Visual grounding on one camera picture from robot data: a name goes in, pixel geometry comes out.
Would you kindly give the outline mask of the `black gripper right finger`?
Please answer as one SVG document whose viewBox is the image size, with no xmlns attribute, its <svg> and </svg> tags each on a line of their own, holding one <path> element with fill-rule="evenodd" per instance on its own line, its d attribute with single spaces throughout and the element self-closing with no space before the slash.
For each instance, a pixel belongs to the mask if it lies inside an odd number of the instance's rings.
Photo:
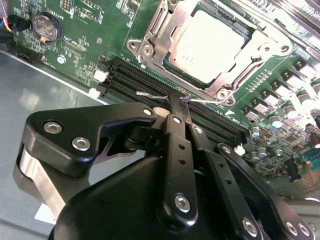
<svg viewBox="0 0 320 240">
<path fill-rule="evenodd" d="M 192 151 L 203 168 L 216 207 L 222 208 L 229 240 L 314 240 L 308 224 L 225 143 L 212 146 L 201 128 L 192 124 L 188 104 L 180 100 L 189 125 Z"/>
</svg>

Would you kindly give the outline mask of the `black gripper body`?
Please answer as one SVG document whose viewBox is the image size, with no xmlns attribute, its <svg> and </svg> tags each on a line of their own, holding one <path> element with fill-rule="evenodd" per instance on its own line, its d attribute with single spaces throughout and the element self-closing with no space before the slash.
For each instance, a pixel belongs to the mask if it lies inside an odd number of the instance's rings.
<svg viewBox="0 0 320 240">
<path fill-rule="evenodd" d="M 56 240 L 228 240 L 203 168 L 185 134 L 168 132 L 147 157 L 74 196 Z"/>
</svg>

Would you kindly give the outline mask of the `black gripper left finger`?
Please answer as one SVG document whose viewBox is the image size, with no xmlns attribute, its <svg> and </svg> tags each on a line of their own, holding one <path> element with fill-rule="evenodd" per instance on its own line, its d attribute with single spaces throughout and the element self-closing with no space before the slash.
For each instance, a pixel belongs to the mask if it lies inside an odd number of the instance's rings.
<svg viewBox="0 0 320 240">
<path fill-rule="evenodd" d="M 38 111 L 25 122 L 16 167 L 57 220 L 67 203 L 96 183 L 148 157 L 161 157 L 166 133 L 189 125 L 180 100 Z"/>
</svg>

